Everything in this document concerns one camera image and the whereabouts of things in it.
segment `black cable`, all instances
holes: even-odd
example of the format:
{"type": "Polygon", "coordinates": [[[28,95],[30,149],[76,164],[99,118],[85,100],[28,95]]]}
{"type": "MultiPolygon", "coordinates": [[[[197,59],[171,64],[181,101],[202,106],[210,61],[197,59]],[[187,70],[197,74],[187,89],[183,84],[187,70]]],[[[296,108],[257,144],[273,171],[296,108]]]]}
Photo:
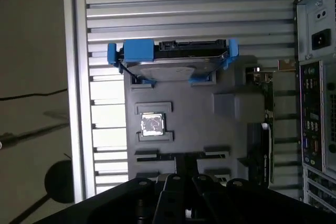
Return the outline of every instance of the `black cable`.
{"type": "Polygon", "coordinates": [[[9,100],[15,100],[15,99],[26,98],[26,97],[48,97],[50,95],[59,94],[65,91],[68,91],[68,89],[60,89],[60,90],[57,90],[51,93],[33,93],[33,94],[18,95],[15,97],[3,97],[3,98],[0,98],[0,101],[9,101],[9,100]]]}
{"type": "Polygon", "coordinates": [[[120,68],[126,71],[131,77],[135,79],[136,82],[138,82],[139,78],[135,74],[133,74],[130,70],[128,70],[127,67],[125,67],[122,63],[120,63],[120,68]]]}

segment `ventilation slot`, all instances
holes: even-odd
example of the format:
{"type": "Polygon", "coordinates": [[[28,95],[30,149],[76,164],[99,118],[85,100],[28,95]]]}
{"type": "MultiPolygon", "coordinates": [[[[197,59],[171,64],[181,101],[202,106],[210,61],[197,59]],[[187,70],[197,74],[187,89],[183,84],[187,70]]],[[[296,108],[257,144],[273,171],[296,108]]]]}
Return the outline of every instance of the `ventilation slot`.
{"type": "Polygon", "coordinates": [[[336,142],[336,94],[330,95],[331,111],[330,111],[330,128],[331,128],[331,141],[336,142]]]}

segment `rear i/o ports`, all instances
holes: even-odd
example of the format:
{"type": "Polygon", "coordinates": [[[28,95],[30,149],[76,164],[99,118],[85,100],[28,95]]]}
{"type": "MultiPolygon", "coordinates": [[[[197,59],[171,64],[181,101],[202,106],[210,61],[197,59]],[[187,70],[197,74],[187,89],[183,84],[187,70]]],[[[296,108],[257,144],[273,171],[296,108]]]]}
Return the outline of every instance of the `rear i/o ports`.
{"type": "Polygon", "coordinates": [[[319,151],[319,143],[314,141],[314,151],[317,153],[319,151]]]}
{"type": "Polygon", "coordinates": [[[308,139],[306,137],[303,138],[303,148],[308,148],[308,139]]]}

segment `metal frame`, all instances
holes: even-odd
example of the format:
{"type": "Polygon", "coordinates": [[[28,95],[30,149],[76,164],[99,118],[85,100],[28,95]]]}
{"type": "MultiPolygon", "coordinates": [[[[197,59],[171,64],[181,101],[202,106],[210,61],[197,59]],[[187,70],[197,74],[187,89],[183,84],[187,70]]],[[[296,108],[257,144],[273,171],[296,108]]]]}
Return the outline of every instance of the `metal frame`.
{"type": "Polygon", "coordinates": [[[93,176],[86,2],[85,0],[64,0],[64,9],[73,183],[75,202],[80,202],[96,194],[93,176]]]}

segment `floor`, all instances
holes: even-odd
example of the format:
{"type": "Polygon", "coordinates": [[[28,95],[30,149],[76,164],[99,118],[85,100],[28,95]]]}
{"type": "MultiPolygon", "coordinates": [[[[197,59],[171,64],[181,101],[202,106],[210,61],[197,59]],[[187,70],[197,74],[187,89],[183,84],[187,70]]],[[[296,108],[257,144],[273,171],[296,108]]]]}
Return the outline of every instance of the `floor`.
{"type": "MultiPolygon", "coordinates": [[[[0,0],[0,97],[67,87],[63,0],[0,0]]],[[[67,92],[0,102],[0,135],[58,124],[46,111],[68,111],[67,92]]],[[[0,150],[0,223],[8,223],[45,195],[44,176],[71,155],[70,129],[0,150]]],[[[49,200],[24,223],[65,205],[49,200]]]]}

